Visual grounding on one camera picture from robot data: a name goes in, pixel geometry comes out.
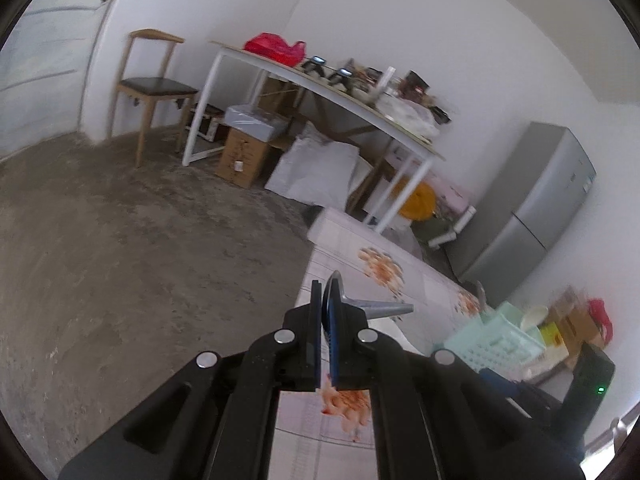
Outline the red plastic bag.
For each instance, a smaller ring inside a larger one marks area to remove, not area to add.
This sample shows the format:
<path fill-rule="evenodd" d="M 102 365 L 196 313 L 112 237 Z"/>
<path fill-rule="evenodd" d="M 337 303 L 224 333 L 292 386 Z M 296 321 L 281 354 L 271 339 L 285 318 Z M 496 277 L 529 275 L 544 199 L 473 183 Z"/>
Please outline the red plastic bag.
<path fill-rule="evenodd" d="M 279 35 L 262 32 L 248 40 L 243 49 L 263 58 L 269 58 L 273 62 L 295 67 L 305 58 L 306 42 L 297 41 L 295 44 L 288 44 Z"/>

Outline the clutter boxes on table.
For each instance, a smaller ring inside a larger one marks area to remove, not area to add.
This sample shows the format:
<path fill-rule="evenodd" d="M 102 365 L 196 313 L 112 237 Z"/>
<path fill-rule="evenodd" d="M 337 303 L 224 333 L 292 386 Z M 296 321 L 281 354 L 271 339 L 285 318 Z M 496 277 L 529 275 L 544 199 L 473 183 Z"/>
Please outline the clutter boxes on table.
<path fill-rule="evenodd" d="M 378 70 L 354 58 L 331 67 L 317 55 L 303 60 L 297 69 L 348 94 L 426 142 L 440 135 L 441 124 L 450 122 L 447 113 L 428 94 L 430 86 L 415 72 L 398 78 L 392 66 Z"/>

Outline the silver refrigerator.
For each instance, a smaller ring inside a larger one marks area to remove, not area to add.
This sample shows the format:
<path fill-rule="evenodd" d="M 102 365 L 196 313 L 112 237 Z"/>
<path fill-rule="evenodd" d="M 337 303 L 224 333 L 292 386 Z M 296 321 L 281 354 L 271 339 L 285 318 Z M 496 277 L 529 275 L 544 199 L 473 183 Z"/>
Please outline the silver refrigerator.
<path fill-rule="evenodd" d="M 585 203 L 597 171 L 569 128 L 531 122 L 446 249 L 463 285 L 496 306 L 540 265 Z"/>

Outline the pink patterned box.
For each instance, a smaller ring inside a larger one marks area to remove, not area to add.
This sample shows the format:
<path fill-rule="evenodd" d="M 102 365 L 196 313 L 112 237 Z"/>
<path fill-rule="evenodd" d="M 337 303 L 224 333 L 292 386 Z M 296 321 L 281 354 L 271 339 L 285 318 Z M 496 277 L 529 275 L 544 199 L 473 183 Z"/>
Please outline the pink patterned box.
<path fill-rule="evenodd" d="M 405 162 L 408 162 L 410 155 L 411 153 L 398 143 L 392 144 L 384 158 L 383 177 L 380 183 L 381 190 L 386 192 L 390 188 L 393 178 L 396 177 Z M 382 219 L 382 215 L 390 208 L 390 205 L 396 200 L 409 182 L 409 179 L 419 169 L 419 166 L 418 160 L 411 162 L 409 168 L 399 178 L 399 183 L 395 183 L 392 186 L 392 190 L 388 193 L 375 218 Z M 436 250 L 441 248 L 442 245 L 449 244 L 457 239 L 460 232 L 473 218 L 475 208 L 470 202 L 469 193 L 465 192 L 460 186 L 436 174 L 433 170 L 426 174 L 422 182 L 431 185 L 436 193 L 437 202 L 433 217 L 425 221 L 411 221 L 402 218 L 397 213 L 390 220 L 387 229 L 391 229 L 398 234 L 411 230 L 418 242 Z"/>

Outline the large white sack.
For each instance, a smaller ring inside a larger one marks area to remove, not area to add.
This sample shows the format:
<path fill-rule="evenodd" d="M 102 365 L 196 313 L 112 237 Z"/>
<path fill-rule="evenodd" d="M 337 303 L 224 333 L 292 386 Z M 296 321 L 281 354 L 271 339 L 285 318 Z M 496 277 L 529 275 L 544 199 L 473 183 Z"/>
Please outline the large white sack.
<path fill-rule="evenodd" d="M 358 158 L 357 145 L 333 141 L 306 122 L 265 189 L 302 204 L 344 210 Z"/>

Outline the floral plaid tablecloth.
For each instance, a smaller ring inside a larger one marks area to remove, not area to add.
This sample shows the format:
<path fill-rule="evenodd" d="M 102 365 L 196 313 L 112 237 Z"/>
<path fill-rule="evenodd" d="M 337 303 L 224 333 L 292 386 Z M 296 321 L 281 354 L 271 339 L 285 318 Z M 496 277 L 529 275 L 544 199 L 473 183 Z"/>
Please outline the floral plaid tablecloth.
<path fill-rule="evenodd" d="M 273 479 L 578 479 L 582 470 L 442 340 L 457 287 L 335 209 L 308 232 L 300 301 L 320 284 L 320 370 L 280 393 Z"/>

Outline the white side table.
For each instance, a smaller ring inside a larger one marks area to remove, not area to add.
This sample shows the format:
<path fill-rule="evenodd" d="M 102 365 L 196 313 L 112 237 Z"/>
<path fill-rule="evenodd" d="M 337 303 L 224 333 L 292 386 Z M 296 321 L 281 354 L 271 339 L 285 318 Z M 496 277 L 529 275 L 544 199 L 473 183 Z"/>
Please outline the white side table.
<path fill-rule="evenodd" d="M 328 124 L 328 115 L 326 114 L 326 104 L 331 103 L 345 112 L 352 114 L 362 120 L 365 125 L 361 128 L 355 128 L 345 131 L 343 133 L 337 133 L 337 139 L 346 139 L 349 136 L 356 136 L 357 134 L 366 133 L 370 131 L 381 131 L 390 138 L 392 142 L 397 142 L 409 151 L 410 156 L 402 163 L 399 170 L 397 170 L 395 177 L 393 177 L 390 186 L 385 193 L 381 195 L 378 202 L 374 205 L 367 217 L 363 220 L 365 224 L 368 224 L 374 215 L 384 205 L 387 197 L 390 197 L 390 193 L 393 188 L 398 185 L 400 179 L 407 173 L 414 162 L 419 164 L 418 169 L 411 176 L 405 187 L 400 191 L 398 196 L 390 204 L 390 208 L 386 210 L 386 213 L 382 215 L 382 218 L 378 219 L 375 232 L 381 234 L 389 225 L 392 220 L 398 214 L 401 206 L 408 200 L 410 195 L 414 192 L 416 187 L 426 177 L 428 170 L 430 170 L 439 159 L 440 154 L 433 148 L 431 142 L 421 139 L 409 130 L 398 125 L 390 118 L 382 115 L 374 108 L 363 104 L 363 102 L 349 96 L 347 93 L 337 90 L 337 88 L 329 86 L 326 82 L 314 78 L 303 73 L 297 68 L 288 67 L 283 64 L 271 61 L 269 58 L 247 52 L 241 48 L 229 46 L 223 42 L 216 41 L 214 46 L 217 48 L 216 56 L 212 65 L 208 71 L 204 88 L 201 91 L 200 98 L 198 99 L 198 106 L 196 107 L 189 134 L 186 137 L 186 146 L 184 147 L 181 163 L 187 167 L 198 162 L 199 160 L 212 157 L 219 151 L 216 148 L 210 150 L 198 152 L 195 149 L 196 138 L 198 137 L 198 128 L 200 128 L 204 110 L 209 101 L 209 97 L 212 94 L 215 82 L 218 78 L 221 64 L 226 58 L 242 62 L 246 65 L 252 66 L 257 70 L 257 75 L 254 84 L 250 87 L 250 92 L 247 93 L 247 101 L 250 104 L 255 105 L 258 102 L 260 90 L 262 90 L 262 84 L 268 76 L 276 76 L 284 81 L 292 82 L 299 86 L 299 97 L 303 99 L 306 94 L 310 93 L 314 99 L 314 106 L 320 119 L 320 128 L 330 136 L 333 131 Z"/>

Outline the white plastic ladle spoon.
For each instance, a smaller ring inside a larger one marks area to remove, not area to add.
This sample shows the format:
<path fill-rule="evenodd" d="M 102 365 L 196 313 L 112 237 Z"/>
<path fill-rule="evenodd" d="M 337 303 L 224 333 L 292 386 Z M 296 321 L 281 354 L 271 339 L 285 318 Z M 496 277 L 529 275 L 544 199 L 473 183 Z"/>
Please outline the white plastic ladle spoon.
<path fill-rule="evenodd" d="M 530 307 L 521 319 L 520 329 L 531 330 L 534 327 L 539 326 L 547 318 L 549 314 L 549 308 L 546 306 L 533 306 Z"/>

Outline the yellow plastic bag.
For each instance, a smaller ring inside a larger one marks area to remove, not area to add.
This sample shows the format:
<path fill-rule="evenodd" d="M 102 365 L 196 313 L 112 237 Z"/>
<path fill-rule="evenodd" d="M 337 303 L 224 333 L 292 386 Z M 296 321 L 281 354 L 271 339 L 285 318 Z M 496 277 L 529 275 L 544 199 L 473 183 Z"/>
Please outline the yellow plastic bag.
<path fill-rule="evenodd" d="M 398 210 L 407 220 L 425 221 L 433 217 L 436 210 L 436 193 L 425 182 L 420 182 Z"/>

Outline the brown cardboard box under table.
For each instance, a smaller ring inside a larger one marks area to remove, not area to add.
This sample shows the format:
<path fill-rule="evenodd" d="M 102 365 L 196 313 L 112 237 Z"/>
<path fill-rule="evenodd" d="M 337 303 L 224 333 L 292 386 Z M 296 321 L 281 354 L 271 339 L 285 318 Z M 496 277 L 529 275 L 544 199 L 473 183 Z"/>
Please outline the brown cardboard box under table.
<path fill-rule="evenodd" d="M 240 188 L 250 188 L 262 172 L 269 151 L 268 143 L 232 128 L 224 144 L 215 176 Z"/>

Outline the wooden chair dark seat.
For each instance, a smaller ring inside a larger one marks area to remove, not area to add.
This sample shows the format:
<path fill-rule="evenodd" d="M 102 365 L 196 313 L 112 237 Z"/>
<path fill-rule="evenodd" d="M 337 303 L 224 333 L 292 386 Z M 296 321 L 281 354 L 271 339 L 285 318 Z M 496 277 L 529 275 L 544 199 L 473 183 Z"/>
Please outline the wooden chair dark seat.
<path fill-rule="evenodd" d="M 161 41 L 167 44 L 167 49 L 160 63 L 160 71 L 154 77 L 131 77 L 125 78 L 125 70 L 130 58 L 134 42 L 137 39 Z M 195 103 L 198 89 L 187 84 L 167 78 L 169 62 L 178 44 L 183 44 L 184 39 L 163 32 L 154 28 L 142 28 L 130 32 L 126 42 L 126 47 L 117 70 L 117 80 L 113 87 L 110 110 L 108 111 L 107 137 L 111 139 L 113 135 L 115 113 L 117 101 L 120 94 L 128 96 L 134 100 L 134 105 L 143 104 L 143 114 L 140 130 L 138 133 L 136 158 L 134 166 L 139 168 L 142 164 L 145 137 L 152 127 L 153 117 L 158 102 L 174 102 L 180 110 L 180 122 L 177 126 L 177 140 L 175 151 L 180 152 L 186 134 L 186 122 L 188 121 L 190 110 Z"/>

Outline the cardboard box on stool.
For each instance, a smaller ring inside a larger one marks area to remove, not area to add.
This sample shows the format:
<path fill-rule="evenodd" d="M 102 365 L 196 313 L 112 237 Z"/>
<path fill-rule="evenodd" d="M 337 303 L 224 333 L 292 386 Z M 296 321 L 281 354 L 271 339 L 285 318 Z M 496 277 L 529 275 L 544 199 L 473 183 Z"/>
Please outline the cardboard box on stool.
<path fill-rule="evenodd" d="M 578 356 L 584 342 L 600 349 L 605 346 L 599 325 L 589 313 L 586 296 L 573 287 L 567 287 L 555 298 L 548 320 L 559 329 L 571 358 Z"/>

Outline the mint green utensil holder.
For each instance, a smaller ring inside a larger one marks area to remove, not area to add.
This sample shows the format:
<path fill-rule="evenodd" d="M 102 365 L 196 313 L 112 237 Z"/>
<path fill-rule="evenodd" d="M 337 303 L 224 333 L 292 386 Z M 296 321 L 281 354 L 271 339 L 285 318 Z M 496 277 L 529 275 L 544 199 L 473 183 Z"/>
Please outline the mint green utensil holder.
<path fill-rule="evenodd" d="M 475 315 L 442 348 L 476 372 L 488 368 L 503 377 L 520 378 L 522 369 L 546 348 L 539 330 L 521 329 L 523 318 L 523 311 L 505 301 L 494 312 Z"/>

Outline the long metal spoon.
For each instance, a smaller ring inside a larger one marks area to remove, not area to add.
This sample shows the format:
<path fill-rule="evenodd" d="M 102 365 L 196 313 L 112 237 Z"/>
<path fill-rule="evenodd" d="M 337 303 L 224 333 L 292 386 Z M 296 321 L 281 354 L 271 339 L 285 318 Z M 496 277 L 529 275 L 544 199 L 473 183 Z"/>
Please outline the long metal spoon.
<path fill-rule="evenodd" d="M 349 298 L 344 292 L 343 279 L 338 271 L 334 271 L 326 281 L 326 288 L 322 297 L 323 315 L 327 316 L 330 307 L 336 304 L 347 304 L 348 306 L 359 308 L 363 310 L 368 320 L 391 318 L 392 316 L 409 314 L 414 311 L 412 304 L 404 304 L 403 302 Z"/>

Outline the red bag on box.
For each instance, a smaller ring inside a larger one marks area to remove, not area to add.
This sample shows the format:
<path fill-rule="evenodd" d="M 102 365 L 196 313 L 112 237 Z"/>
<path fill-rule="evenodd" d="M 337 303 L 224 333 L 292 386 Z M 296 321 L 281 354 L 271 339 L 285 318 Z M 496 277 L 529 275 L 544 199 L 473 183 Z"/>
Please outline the red bag on box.
<path fill-rule="evenodd" d="M 606 312 L 604 300 L 601 298 L 589 298 L 588 311 L 599 327 L 604 344 L 607 346 L 613 339 L 613 323 L 608 316 L 608 312 Z"/>

